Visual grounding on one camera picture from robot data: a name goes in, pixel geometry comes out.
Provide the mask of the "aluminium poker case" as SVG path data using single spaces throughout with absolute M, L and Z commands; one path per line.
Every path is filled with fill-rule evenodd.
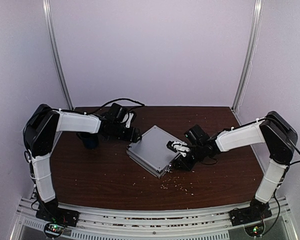
M 177 152 L 167 148 L 169 141 L 180 142 L 181 140 L 154 125 L 142 135 L 141 140 L 129 144 L 126 153 L 143 169 L 160 179 L 179 156 Z

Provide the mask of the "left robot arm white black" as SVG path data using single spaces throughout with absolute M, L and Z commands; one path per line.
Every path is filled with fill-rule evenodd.
M 30 177 L 35 185 L 39 211 L 51 222 L 62 218 L 62 211 L 52 183 L 50 158 L 57 133 L 73 132 L 87 149 L 99 144 L 98 136 L 115 138 L 129 143 L 142 139 L 141 131 L 131 124 L 137 114 L 133 109 L 109 102 L 108 111 L 78 112 L 40 104 L 27 121 L 23 132 L 24 157 L 29 164 Z

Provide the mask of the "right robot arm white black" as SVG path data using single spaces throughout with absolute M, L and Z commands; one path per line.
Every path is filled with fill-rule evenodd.
M 250 146 L 255 153 L 263 177 L 249 206 L 230 211 L 235 224 L 269 216 L 269 201 L 275 197 L 290 167 L 300 163 L 298 133 L 276 111 L 249 123 L 225 128 L 212 136 L 197 124 L 184 135 L 189 143 L 171 140 L 166 144 L 169 150 L 179 155 L 175 164 L 184 170 L 190 171 L 206 158 L 212 159 L 242 147 Z

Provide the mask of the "dark blue mug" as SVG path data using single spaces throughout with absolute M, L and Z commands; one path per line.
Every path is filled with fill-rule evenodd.
M 83 146 L 88 150 L 93 150 L 99 146 L 97 133 L 77 132 L 76 135 L 81 140 Z

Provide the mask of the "front aluminium rail base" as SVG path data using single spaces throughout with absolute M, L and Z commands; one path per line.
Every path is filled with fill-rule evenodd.
M 35 198 L 21 198 L 8 240 L 48 240 L 47 221 L 36 218 Z M 234 226 L 229 212 L 248 207 L 248 202 L 184 210 L 114 210 L 60 203 L 79 212 L 76 227 L 67 227 L 56 240 L 300 240 L 285 197 L 278 198 L 280 215 L 265 236 L 254 238 L 248 229 L 256 221 Z

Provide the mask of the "left aluminium frame post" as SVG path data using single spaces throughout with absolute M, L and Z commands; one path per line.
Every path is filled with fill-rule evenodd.
M 53 23 L 53 16 L 52 16 L 51 1 L 43 0 L 42 6 L 43 6 L 43 14 L 46 22 L 46 27 L 48 31 L 48 36 L 49 36 L 49 42 L 52 50 L 52 59 L 57 73 L 57 79 L 60 83 L 61 91 L 65 99 L 67 108 L 73 110 L 74 105 L 70 97 L 70 92 L 66 83 L 64 71 L 62 68 L 61 58 L 58 50 L 58 44 L 57 44 L 56 33 L 55 33 L 54 23 Z

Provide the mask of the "aluminium frame post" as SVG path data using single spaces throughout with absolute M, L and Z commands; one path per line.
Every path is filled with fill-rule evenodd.
M 48 36 L 49 36 L 49 42 L 52 50 L 52 59 L 57 73 L 57 79 L 60 83 L 61 91 L 65 99 L 67 108 L 73 110 L 74 105 L 70 97 L 70 92 L 66 83 L 64 71 L 62 68 L 61 58 L 58 50 L 58 44 L 57 44 L 56 33 L 55 33 L 54 23 L 53 23 L 53 16 L 52 16 L 51 1 L 43 0 L 42 6 L 43 6 L 43 14 L 46 22 L 46 27 L 48 31 Z
M 257 47 L 257 41 L 259 37 L 263 5 L 264 5 L 263 0 L 254 1 L 253 16 L 252 16 L 252 21 L 250 26 L 250 33 L 249 33 L 246 54 L 245 54 L 244 63 L 239 78 L 239 84 L 231 108 L 235 114 L 237 114 L 240 110 L 240 106 L 242 104 L 246 92 L 246 88 L 248 85 L 248 80 L 251 74 L 252 60 Z

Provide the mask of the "right aluminium frame post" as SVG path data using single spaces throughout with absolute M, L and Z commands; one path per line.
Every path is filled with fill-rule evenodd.
M 264 5 L 263 0 L 254 1 L 253 16 L 252 16 L 252 21 L 250 26 L 250 33 L 249 33 L 246 54 L 245 54 L 244 63 L 239 78 L 239 84 L 231 108 L 235 114 L 237 114 L 240 110 L 240 106 L 242 104 L 246 92 L 246 88 L 248 85 L 248 80 L 251 74 L 252 60 L 257 47 L 257 41 L 259 37 L 263 5 Z

